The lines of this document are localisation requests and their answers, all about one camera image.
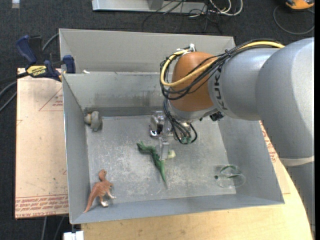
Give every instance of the cable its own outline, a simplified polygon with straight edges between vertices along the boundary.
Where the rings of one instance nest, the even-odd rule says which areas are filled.
[[[252,46],[260,46],[260,45],[263,45],[263,46],[272,46],[272,47],[276,47],[276,48],[282,48],[284,47],[282,44],[279,44],[279,43],[276,43],[276,42],[273,42],[273,41],[256,41],[256,42],[253,42],[253,43],[248,43],[244,46],[241,46],[240,48],[238,49],[243,49],[243,48],[246,48],[246,47],[252,47]],[[192,73],[186,75],[185,77],[175,81],[175,82],[171,82],[171,83],[168,83],[168,82],[165,82],[165,70],[167,68],[167,66],[172,62],[172,60],[176,59],[177,57],[181,56],[182,54],[188,52],[188,50],[180,50],[180,51],[177,51],[175,52],[173,55],[171,55],[167,60],[166,62],[164,63],[163,67],[162,67],[162,70],[161,70],[161,73],[160,73],[160,82],[163,86],[167,86],[167,87],[175,87],[179,84],[182,84],[184,83],[185,81],[189,80],[190,78],[192,78],[193,76],[199,74],[199,73],[202,73],[204,70],[206,70],[208,67],[210,67],[214,62],[211,62],[211,63],[208,63],[206,65],[203,65],[201,67],[199,67],[197,70],[193,71]]]
[[[53,35],[45,44],[44,46],[42,47],[42,51],[44,51],[48,45],[57,37],[59,36],[59,33],[56,33],[55,35]]]
[[[230,9],[231,9],[231,1],[230,1],[230,0],[228,0],[229,8],[228,8],[227,10],[224,10],[224,9],[221,10],[221,9],[219,9],[219,8],[216,6],[216,4],[215,4],[212,0],[209,0],[209,1],[210,1],[211,5],[218,10],[218,12],[219,12],[220,14],[227,13],[227,12],[229,12]]]
[[[0,98],[1,98],[1,96],[3,96],[3,95],[5,94],[5,92],[6,92],[9,88],[13,87],[13,86],[16,85],[16,84],[17,84],[16,81],[15,81],[15,82],[12,82],[12,83],[9,83],[2,91],[0,91]],[[17,92],[15,92],[15,93],[4,103],[4,105],[3,105],[2,107],[0,107],[0,112],[1,112],[2,110],[4,110],[4,109],[6,108],[6,106],[7,106],[16,96],[17,96]]]
[[[220,8],[218,8],[212,0],[209,0],[209,1],[210,1],[211,5],[212,5],[215,9],[218,10],[218,11],[212,11],[212,12],[213,12],[213,13],[220,14],[220,15],[236,16],[236,15],[238,15],[239,13],[241,13],[241,11],[243,10],[243,7],[244,7],[244,2],[243,2],[243,0],[240,0],[240,8],[239,8],[239,10],[238,10],[237,12],[235,12],[235,13],[228,13],[229,10],[230,10],[231,7],[232,7],[231,0],[228,0],[229,8],[228,8],[227,10],[225,10],[225,11],[224,11],[224,10],[221,10]]]
[[[46,225],[47,225],[47,216],[44,217],[43,220],[43,228],[42,228],[42,234],[41,234],[41,240],[45,239],[45,231],[46,231]]]
[[[165,4],[164,6],[162,6],[160,9],[158,9],[158,10],[154,11],[153,13],[149,14],[149,15],[143,20],[143,22],[142,22],[142,24],[141,24],[141,31],[144,32],[144,25],[145,25],[146,21],[147,21],[150,17],[152,17],[153,15],[155,15],[155,13],[158,13],[159,11],[161,11],[162,9],[164,9],[165,7],[167,7],[168,5],[172,4],[173,2],[177,2],[177,1],[178,1],[178,0],[172,0],[172,1],[170,1],[169,3]],[[175,8],[177,8],[177,7],[182,3],[182,1],[183,1],[183,0],[179,1],[179,3],[176,4],[172,10],[174,10]]]
[[[61,228],[62,222],[64,221],[65,217],[66,217],[66,216],[62,216],[62,219],[61,219],[61,221],[60,221],[60,223],[59,223],[59,225],[58,225],[58,227],[57,227],[57,229],[56,229],[56,231],[55,231],[53,240],[56,240],[56,238],[57,238],[57,236],[58,236],[58,234],[59,234],[59,230],[60,230],[60,228]]]
[[[274,8],[274,10],[273,10],[273,20],[274,20],[274,22],[275,22],[275,24],[280,28],[280,29],[282,29],[283,31],[285,31],[285,32],[287,32],[287,33],[289,33],[289,34],[291,34],[291,35],[297,35],[297,36],[299,36],[299,35],[305,35],[305,34],[308,34],[309,32],[311,32],[312,30],[314,30],[315,29],[315,25],[313,25],[309,30],[307,30],[307,31],[304,31],[304,32],[292,32],[292,31],[289,31],[289,30],[287,30],[287,29],[285,29],[284,27],[282,27],[280,24],[279,24],[279,22],[277,21],[277,19],[276,19],[276,11],[278,10],[278,8],[280,7],[281,5],[278,5],[276,8]]]
[[[273,10],[273,20],[274,20],[275,24],[276,24],[280,29],[282,29],[283,31],[285,31],[285,32],[287,32],[288,34],[291,34],[291,35],[300,36],[300,35],[308,34],[309,32],[311,32],[312,30],[315,29],[315,25],[314,25],[314,24],[313,24],[313,26],[312,26],[309,30],[304,31],[304,32],[292,32],[292,31],[289,31],[289,30],[285,29],[283,26],[281,26],[281,25],[279,24],[279,22],[278,22],[277,19],[276,19],[276,11],[278,10],[278,8],[279,8],[280,6],[281,6],[281,5],[278,5],[276,8],[274,8],[274,10]],[[315,12],[312,11],[311,9],[308,9],[307,11],[310,12],[310,13],[312,13],[312,14],[315,14]]]

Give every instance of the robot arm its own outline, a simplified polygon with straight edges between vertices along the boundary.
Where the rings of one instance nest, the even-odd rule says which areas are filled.
[[[163,110],[183,144],[194,120],[261,120],[299,190],[315,231],[314,38],[290,45],[254,40],[213,56],[188,47],[161,64]],[[172,81],[165,79],[175,64]]]

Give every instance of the black cable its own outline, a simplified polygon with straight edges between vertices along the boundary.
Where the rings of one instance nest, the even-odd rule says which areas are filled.
[[[5,92],[10,89],[11,87],[13,87],[14,85],[16,85],[17,82],[14,81],[14,82],[11,82],[9,83],[2,91],[0,91],[0,98],[1,96],[3,96],[5,94]],[[15,92],[5,103],[2,107],[0,107],[0,112],[2,110],[4,110],[6,108],[6,106],[17,96],[17,92]]]
[[[59,33],[56,33],[55,35],[53,35],[45,44],[44,46],[42,47],[42,51],[44,51],[48,45],[56,38],[59,36]]]
[[[41,240],[45,239],[45,231],[46,231],[46,226],[47,226],[47,216],[44,217],[43,220],[43,227],[42,227],[42,233],[41,233]]]
[[[215,57],[217,57],[217,59],[215,61],[213,61],[211,63],[211,65],[209,65],[208,68],[206,68],[202,73],[200,73],[188,86],[186,86],[186,87],[184,87],[182,89],[179,89],[179,90],[174,90],[172,88],[166,89],[165,86],[160,82],[160,87],[161,87],[161,91],[162,91],[163,96],[168,100],[178,100],[178,99],[184,97],[186,94],[190,93],[191,88],[194,85],[196,85],[197,83],[199,83],[208,74],[210,74],[210,73],[214,74],[217,70],[221,70],[222,65],[226,62],[227,59],[232,58],[235,55],[237,55],[239,53],[242,53],[244,51],[250,50],[250,49],[262,48],[262,47],[270,47],[269,45],[261,45],[260,44],[260,45],[254,45],[254,46],[249,46],[249,47],[246,47],[246,48],[242,48],[242,47],[244,47],[244,46],[246,46],[246,45],[248,45],[250,43],[259,42],[259,41],[272,41],[272,42],[275,42],[272,39],[254,39],[254,40],[250,40],[250,41],[244,42],[243,44],[238,45],[238,46],[232,48],[229,51],[226,51],[226,53],[224,53],[224,54],[220,54],[220,55],[215,56]],[[199,68],[204,62],[206,62],[209,59],[211,59],[211,57],[205,59],[204,61],[202,61],[199,65],[197,65],[197,67],[192,69],[187,75],[189,75],[191,72],[194,72],[197,68]],[[168,72],[169,71],[168,71],[168,67],[167,67],[165,69],[165,71],[164,71],[164,76],[166,76],[166,74],[168,74]],[[176,97],[169,97],[169,94],[180,94],[180,95],[178,95]]]
[[[177,1],[179,1],[179,0],[172,0],[172,1],[170,1],[169,3],[165,4],[164,6],[162,6],[160,9],[158,9],[158,10],[152,12],[151,14],[149,14],[149,15],[143,20],[143,22],[142,22],[142,24],[141,24],[141,32],[144,32],[145,23],[146,23],[146,21],[147,21],[150,17],[152,17],[153,15],[155,15],[156,13],[158,13],[159,11],[161,11],[162,9],[164,9],[165,7],[167,7],[168,5],[170,5],[171,3],[177,2]],[[173,8],[170,8],[169,10],[165,11],[165,12],[163,13],[163,15],[172,12],[172,11],[173,11],[174,9],[176,9],[179,5],[181,5],[184,1],[185,1],[185,0],[180,0]]]
[[[281,25],[279,24],[279,22],[278,22],[277,19],[276,19],[276,11],[278,10],[278,8],[279,8],[280,6],[281,6],[281,5],[278,5],[277,7],[274,8],[272,15],[273,15],[273,20],[274,20],[275,24],[276,24],[280,29],[282,29],[283,31],[285,31],[285,32],[287,32],[288,34],[291,34],[291,35],[301,36],[301,35],[308,34],[308,33],[310,33],[312,30],[315,29],[315,25],[314,25],[314,24],[313,24],[313,26],[312,26],[310,29],[308,29],[307,31],[304,31],[304,32],[292,32],[292,31],[289,31],[289,30],[285,29],[283,26],[281,26]],[[311,9],[308,9],[307,11],[310,12],[310,13],[312,13],[312,14],[315,14],[315,12],[312,11]]]
[[[273,10],[273,20],[274,20],[275,24],[276,24],[280,29],[282,29],[283,31],[285,31],[285,32],[287,32],[287,33],[289,33],[289,34],[291,34],[291,35],[300,36],[300,35],[308,34],[309,32],[311,32],[312,30],[315,29],[315,25],[314,25],[314,24],[313,24],[313,26],[312,26],[309,30],[304,31],[304,32],[292,32],[292,31],[289,31],[289,30],[285,29],[283,26],[281,26],[281,25],[279,24],[279,22],[278,22],[277,19],[276,19],[276,11],[278,10],[278,8],[279,8],[280,6],[282,6],[282,5],[278,5],[276,8],[274,8],[274,10]],[[315,13],[314,13],[312,10],[310,10],[310,9],[307,10],[307,11],[310,12],[310,13],[315,14]]]
[[[66,217],[66,216],[62,216],[62,219],[60,220],[60,223],[59,223],[59,225],[58,225],[58,227],[57,227],[57,229],[56,229],[56,231],[55,231],[53,240],[56,240],[56,238],[57,238],[57,236],[58,236],[58,234],[59,234],[59,230],[60,230],[60,228],[61,228],[62,222],[64,222],[65,217]]]

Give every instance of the metal base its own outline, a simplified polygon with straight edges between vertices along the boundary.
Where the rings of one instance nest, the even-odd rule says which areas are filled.
[[[164,1],[161,9],[149,8],[148,0],[92,0],[93,11],[127,11],[127,12],[157,12],[165,13],[179,4],[179,1]],[[207,6],[203,2],[183,2],[170,13],[188,14],[191,10],[199,13],[206,11]]]

